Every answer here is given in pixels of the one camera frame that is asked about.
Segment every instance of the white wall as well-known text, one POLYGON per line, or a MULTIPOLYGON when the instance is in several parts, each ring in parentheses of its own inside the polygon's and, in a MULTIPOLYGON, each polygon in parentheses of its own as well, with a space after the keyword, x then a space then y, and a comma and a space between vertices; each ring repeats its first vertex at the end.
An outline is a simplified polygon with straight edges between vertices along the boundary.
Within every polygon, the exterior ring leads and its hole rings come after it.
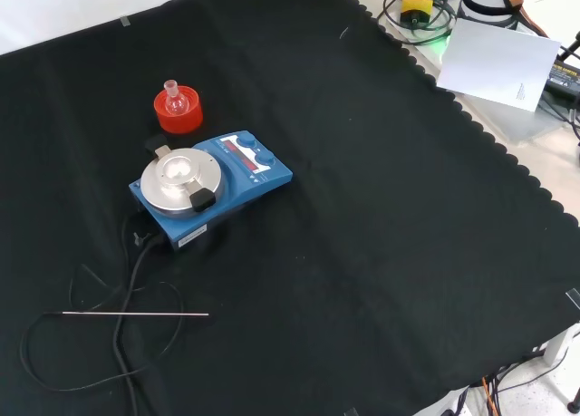
POLYGON ((159 6, 169 0, 0 0, 0 54, 159 6))

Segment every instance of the red lid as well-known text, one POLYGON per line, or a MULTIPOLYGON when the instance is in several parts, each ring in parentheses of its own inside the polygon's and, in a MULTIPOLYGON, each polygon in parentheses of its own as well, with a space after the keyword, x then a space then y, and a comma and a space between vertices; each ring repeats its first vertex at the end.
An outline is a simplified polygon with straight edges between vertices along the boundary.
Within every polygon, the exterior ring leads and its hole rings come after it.
POLYGON ((189 133, 197 129, 203 121, 201 104, 199 103, 199 96, 193 88, 185 85, 178 85, 178 88, 189 100, 187 112, 181 115, 169 114, 165 108, 165 100, 167 99, 167 91, 165 90, 157 95, 153 102, 153 107, 157 113, 159 124, 165 131, 170 133, 189 133))

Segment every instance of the paper sheet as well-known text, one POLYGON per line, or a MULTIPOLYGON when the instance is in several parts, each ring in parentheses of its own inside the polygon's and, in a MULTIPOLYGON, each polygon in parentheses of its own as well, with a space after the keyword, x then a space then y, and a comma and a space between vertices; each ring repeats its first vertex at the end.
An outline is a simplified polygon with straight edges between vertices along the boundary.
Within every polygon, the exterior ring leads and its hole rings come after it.
POLYGON ((534 111, 560 43, 459 19, 437 85, 534 111))

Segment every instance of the metal probe rod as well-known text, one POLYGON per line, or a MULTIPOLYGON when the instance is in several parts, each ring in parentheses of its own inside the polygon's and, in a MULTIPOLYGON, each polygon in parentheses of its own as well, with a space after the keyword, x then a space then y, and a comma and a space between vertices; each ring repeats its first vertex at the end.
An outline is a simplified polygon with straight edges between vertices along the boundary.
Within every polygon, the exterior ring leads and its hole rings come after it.
POLYGON ((59 314, 94 314, 109 316, 209 316, 209 314, 173 314, 154 312, 57 312, 59 314))

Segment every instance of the label sticker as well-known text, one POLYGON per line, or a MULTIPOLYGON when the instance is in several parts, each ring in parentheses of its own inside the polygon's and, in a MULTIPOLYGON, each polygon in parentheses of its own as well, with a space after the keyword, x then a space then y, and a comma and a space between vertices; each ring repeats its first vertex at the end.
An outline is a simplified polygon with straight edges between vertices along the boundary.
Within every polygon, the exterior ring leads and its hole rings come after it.
POLYGON ((196 237, 198 237, 199 235, 201 235, 202 233, 205 233, 208 231, 208 225, 204 224, 202 227, 194 230, 193 232, 191 232, 189 235, 187 235, 186 237, 183 237, 182 239, 179 240, 178 242, 178 247, 182 248, 183 246, 185 246, 191 239, 195 239, 196 237))

